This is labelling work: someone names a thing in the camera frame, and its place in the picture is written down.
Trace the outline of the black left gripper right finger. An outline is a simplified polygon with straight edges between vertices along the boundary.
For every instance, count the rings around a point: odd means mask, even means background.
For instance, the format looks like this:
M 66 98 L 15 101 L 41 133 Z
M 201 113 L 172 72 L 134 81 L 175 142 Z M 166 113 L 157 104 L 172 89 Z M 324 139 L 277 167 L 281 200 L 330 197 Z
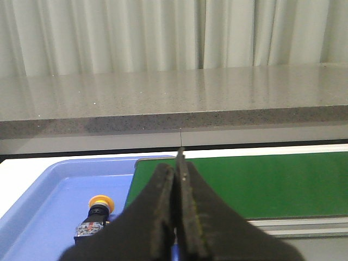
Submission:
M 303 260 L 293 246 L 250 224 L 185 160 L 176 157 L 176 226 L 181 260 Z

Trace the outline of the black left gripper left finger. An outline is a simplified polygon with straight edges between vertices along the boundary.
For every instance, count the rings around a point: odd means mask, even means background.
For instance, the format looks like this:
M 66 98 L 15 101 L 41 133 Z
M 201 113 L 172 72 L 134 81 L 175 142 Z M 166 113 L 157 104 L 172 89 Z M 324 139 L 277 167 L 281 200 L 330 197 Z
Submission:
M 136 199 L 106 228 L 68 248 L 60 260 L 171 260 L 175 171 L 158 164 Z

